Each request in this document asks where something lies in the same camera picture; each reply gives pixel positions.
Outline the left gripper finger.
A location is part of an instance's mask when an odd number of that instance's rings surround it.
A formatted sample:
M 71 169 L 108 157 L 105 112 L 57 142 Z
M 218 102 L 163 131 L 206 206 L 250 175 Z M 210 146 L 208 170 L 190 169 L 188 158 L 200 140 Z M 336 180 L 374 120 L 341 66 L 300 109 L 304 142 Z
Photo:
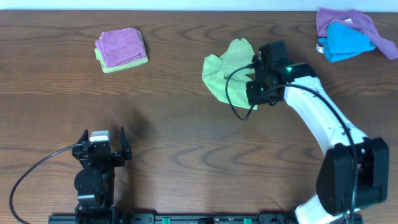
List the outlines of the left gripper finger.
M 84 145 L 89 141 L 89 134 L 88 130 L 84 130 L 83 134 L 81 135 L 80 139 L 76 142 L 76 144 Z
M 121 149 L 123 151 L 123 153 L 130 153 L 131 152 L 131 148 L 130 148 L 130 144 L 129 141 L 126 137 L 126 133 L 124 131 L 124 127 L 121 126 Z

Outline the light green microfiber cloth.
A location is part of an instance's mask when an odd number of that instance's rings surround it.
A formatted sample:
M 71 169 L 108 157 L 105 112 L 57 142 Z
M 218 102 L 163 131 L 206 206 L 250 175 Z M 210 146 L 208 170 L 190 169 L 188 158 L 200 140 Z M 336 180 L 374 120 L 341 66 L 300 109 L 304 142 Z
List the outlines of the light green microfiber cloth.
M 252 79 L 254 51 L 244 38 L 234 39 L 222 56 L 211 54 L 203 62 L 202 80 L 217 100 L 233 106 L 249 109 L 246 83 Z

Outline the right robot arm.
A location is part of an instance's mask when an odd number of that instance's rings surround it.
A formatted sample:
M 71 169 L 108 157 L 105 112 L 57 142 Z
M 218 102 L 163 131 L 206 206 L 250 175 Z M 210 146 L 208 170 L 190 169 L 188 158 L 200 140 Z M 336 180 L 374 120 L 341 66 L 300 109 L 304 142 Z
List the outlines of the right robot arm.
M 316 194 L 299 205 L 295 223 L 359 223 L 355 211 L 387 198 L 389 148 L 370 139 L 334 104 L 309 64 L 293 63 L 283 41 L 262 46 L 252 58 L 247 82 L 251 106 L 286 102 L 303 119 L 322 150 Z

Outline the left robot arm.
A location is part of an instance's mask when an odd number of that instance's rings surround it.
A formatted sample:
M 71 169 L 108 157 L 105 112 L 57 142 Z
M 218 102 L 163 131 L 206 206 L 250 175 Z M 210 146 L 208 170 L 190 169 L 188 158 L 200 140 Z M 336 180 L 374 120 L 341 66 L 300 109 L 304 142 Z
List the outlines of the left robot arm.
M 84 131 L 72 149 L 72 156 L 83 169 L 76 175 L 74 186 L 83 209 L 105 210 L 114 202 L 114 169 L 125 166 L 132 152 L 124 128 L 120 129 L 121 150 L 111 150 L 109 131 Z

